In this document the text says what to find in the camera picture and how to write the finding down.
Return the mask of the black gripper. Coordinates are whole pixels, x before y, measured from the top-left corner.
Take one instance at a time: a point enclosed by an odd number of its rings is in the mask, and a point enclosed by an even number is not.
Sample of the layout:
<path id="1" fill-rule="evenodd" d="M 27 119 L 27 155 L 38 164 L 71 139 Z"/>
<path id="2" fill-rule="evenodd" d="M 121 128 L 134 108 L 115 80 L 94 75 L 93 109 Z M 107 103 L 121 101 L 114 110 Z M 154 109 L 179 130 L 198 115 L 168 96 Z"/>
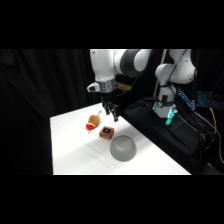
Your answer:
<path id="1" fill-rule="evenodd" d="M 118 106 L 116 104 L 116 91 L 113 90 L 112 92 L 107 92 L 107 93 L 101 93 L 101 102 L 102 105 L 106 111 L 106 115 L 110 114 L 110 108 L 112 108 L 112 114 L 114 117 L 114 122 L 118 121 L 119 117 L 119 111 L 118 111 Z"/>

